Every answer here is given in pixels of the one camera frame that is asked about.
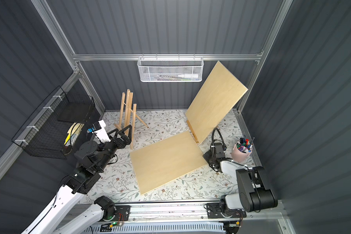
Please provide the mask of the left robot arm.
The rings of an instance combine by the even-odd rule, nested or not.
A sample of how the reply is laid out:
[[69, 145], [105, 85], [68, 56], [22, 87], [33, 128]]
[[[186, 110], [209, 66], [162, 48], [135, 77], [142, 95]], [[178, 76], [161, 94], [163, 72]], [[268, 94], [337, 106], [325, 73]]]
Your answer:
[[82, 144], [75, 153], [80, 166], [64, 179], [54, 198], [23, 231], [25, 234], [80, 234], [94, 223], [118, 223], [124, 216], [117, 211], [114, 202], [101, 196], [82, 214], [59, 227], [69, 211], [93, 188], [106, 166], [110, 165], [116, 151], [124, 149], [132, 142], [131, 125], [106, 133], [107, 139], [101, 143], [93, 140]]

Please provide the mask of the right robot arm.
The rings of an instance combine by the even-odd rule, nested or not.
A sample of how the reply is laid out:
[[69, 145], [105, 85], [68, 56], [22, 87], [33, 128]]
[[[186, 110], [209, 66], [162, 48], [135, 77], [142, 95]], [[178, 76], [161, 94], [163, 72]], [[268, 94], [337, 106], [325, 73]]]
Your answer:
[[248, 167], [242, 164], [242, 159], [248, 154], [236, 147], [231, 157], [225, 156], [223, 142], [214, 142], [210, 150], [203, 155], [209, 167], [215, 172], [230, 175], [236, 179], [238, 191], [234, 194], [223, 195], [219, 204], [207, 204], [206, 209], [212, 217], [243, 218], [246, 212], [260, 212], [278, 206], [278, 198], [262, 166]]

